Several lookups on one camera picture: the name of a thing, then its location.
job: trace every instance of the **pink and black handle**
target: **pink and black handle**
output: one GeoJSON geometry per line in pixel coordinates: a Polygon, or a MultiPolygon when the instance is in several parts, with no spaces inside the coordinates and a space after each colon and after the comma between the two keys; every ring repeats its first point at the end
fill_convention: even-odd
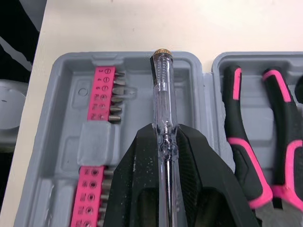
{"type": "Polygon", "coordinates": [[[225,104],[225,133],[232,148],[238,179],[250,207],[256,209],[272,200],[273,194],[267,184],[261,166],[247,138],[241,116],[242,71],[230,66],[224,71],[223,101],[225,104]]]}
{"type": "Polygon", "coordinates": [[[263,80],[277,130],[272,192],[303,211],[302,117],[279,68],[266,70],[263,80]]]}

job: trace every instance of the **printed number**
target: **printed number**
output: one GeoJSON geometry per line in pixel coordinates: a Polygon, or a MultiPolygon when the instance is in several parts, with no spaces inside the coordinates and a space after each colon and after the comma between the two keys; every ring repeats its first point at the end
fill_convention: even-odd
{"type": "Polygon", "coordinates": [[[80,196],[80,201],[83,202],[85,201],[86,193],[82,193],[80,196]]]}
{"type": "Polygon", "coordinates": [[[78,214],[83,214],[84,207],[79,207],[78,214]]]}
{"type": "Polygon", "coordinates": [[[104,119],[104,116],[102,116],[101,114],[98,115],[99,120],[104,119]]]}
{"type": "Polygon", "coordinates": [[[95,94],[94,100],[97,100],[99,98],[99,94],[95,94]]]}
{"type": "Polygon", "coordinates": [[[81,224],[82,224],[82,220],[76,221],[76,227],[81,227],[81,224]]]}

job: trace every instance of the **circular indent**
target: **circular indent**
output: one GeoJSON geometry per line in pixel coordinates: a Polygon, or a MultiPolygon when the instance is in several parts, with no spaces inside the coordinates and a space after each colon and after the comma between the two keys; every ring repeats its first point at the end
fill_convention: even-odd
{"type": "Polygon", "coordinates": [[[80,96],[86,96],[87,93],[88,93],[88,91],[87,91],[86,88],[81,88],[81,89],[79,90],[79,92],[78,92],[78,94],[79,94],[80,96]]]}

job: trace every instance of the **gray plastic tray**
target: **gray plastic tray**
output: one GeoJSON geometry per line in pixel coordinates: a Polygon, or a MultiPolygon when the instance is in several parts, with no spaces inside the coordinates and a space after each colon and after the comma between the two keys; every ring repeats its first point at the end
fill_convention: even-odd
{"type": "MultiPolygon", "coordinates": [[[[125,72],[128,86],[136,89],[135,97],[123,102],[121,123],[113,125],[113,165],[118,164],[137,131],[153,122],[151,55],[152,52],[69,53],[54,63],[15,227],[70,225],[80,168],[79,139],[87,121],[97,66],[116,66],[118,72],[125,72]]],[[[218,95],[212,75],[202,74],[200,61],[187,52],[174,53],[174,73],[178,122],[200,130],[213,149],[228,160],[232,152],[223,124],[214,117],[222,114],[217,113],[218,95]]]]}
{"type": "MultiPolygon", "coordinates": [[[[121,123],[113,125],[112,165],[122,158],[137,130],[153,122],[151,55],[152,52],[69,53],[54,63],[15,227],[69,226],[79,177],[79,140],[97,66],[116,66],[117,71],[125,72],[128,86],[136,89],[135,97],[123,102],[121,123]],[[81,89],[86,89],[88,95],[81,96],[81,89]]],[[[282,67],[293,92],[296,81],[303,74],[303,53],[223,53],[214,60],[213,73],[202,73],[201,63],[190,53],[174,52],[173,55],[178,122],[200,130],[232,169],[232,152],[223,127],[225,110],[220,79],[227,65],[237,63],[242,67],[244,127],[266,178],[271,182],[276,133],[261,73],[270,66],[282,67]],[[256,133],[257,124],[264,128],[261,133],[256,133]]],[[[93,158],[91,153],[85,158],[89,159],[90,155],[93,158]]],[[[271,204],[257,210],[264,227],[301,226],[301,213],[287,204],[283,206],[283,211],[273,210],[271,204]]]]}

